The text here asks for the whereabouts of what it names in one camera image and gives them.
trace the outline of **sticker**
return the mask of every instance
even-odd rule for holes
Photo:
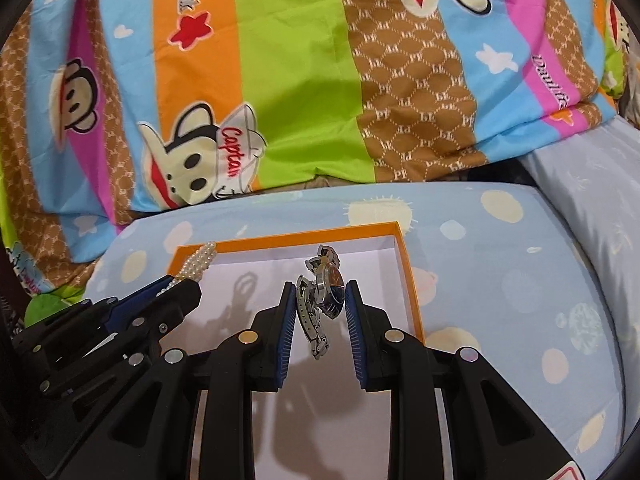
[[[549,480],[584,480],[584,476],[582,476],[580,468],[575,462],[568,462]]]

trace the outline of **monkey face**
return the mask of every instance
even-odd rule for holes
[[[218,127],[209,105],[198,102],[185,110],[168,144],[149,124],[138,128],[152,157],[148,164],[162,175],[151,187],[170,201],[164,202],[195,205],[211,197],[218,180]]]
[[[94,108],[97,103],[97,83],[94,74],[81,65],[79,59],[70,61],[65,70],[61,95],[62,127],[79,134],[89,132],[97,123]]]

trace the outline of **red star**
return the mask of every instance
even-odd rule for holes
[[[178,22],[178,31],[169,38],[169,43],[179,44],[180,50],[189,50],[198,40],[208,38],[213,29],[207,24],[209,11],[205,10],[197,16],[183,16]]]

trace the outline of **light blue bedsheet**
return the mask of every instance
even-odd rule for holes
[[[375,184],[176,210],[125,229],[98,263],[86,296],[137,290],[164,275],[181,244],[393,220],[405,232],[428,344],[478,346],[587,479],[597,478],[620,448],[617,347],[596,278],[533,188]]]

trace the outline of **orange stripe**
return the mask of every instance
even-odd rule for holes
[[[602,87],[598,88],[598,93],[600,95],[602,95],[607,100],[607,103],[609,103],[611,108],[613,108],[617,113],[618,112],[618,107],[616,106],[616,101],[613,99],[613,97],[611,97],[609,94],[607,94],[605,92],[604,88],[602,88]]]
[[[181,112],[197,101],[209,103],[221,121],[242,102],[240,49],[235,0],[199,0],[178,13],[178,0],[154,0],[156,91],[162,138],[168,140]],[[209,13],[213,34],[181,51],[169,38],[182,16]]]
[[[604,0],[593,0],[593,25],[604,39],[606,6]]]
[[[375,238],[389,235],[396,239],[396,244],[398,245],[402,272],[404,273],[404,281],[406,283],[409,304],[411,307],[412,323],[415,332],[414,335],[424,343],[424,329],[422,327],[422,316],[420,315],[420,306],[418,304],[418,293],[415,289],[414,275],[411,270],[409,254],[406,251],[404,238],[402,238],[402,231],[400,230],[398,222],[338,227],[335,229],[264,236],[260,238],[244,238],[241,240],[225,240],[223,242],[216,243],[216,251],[219,253],[257,251],[260,249],[323,244],[355,240],[357,238]],[[187,258],[202,247],[202,245],[203,244],[195,244],[178,247],[174,253],[171,263],[169,264],[167,274],[175,276],[180,271],[180,268],[184,265]]]
[[[262,187],[262,184],[260,183],[258,174],[254,176],[254,179],[251,181],[250,187],[251,187],[251,191],[260,191],[261,189],[264,189]]]

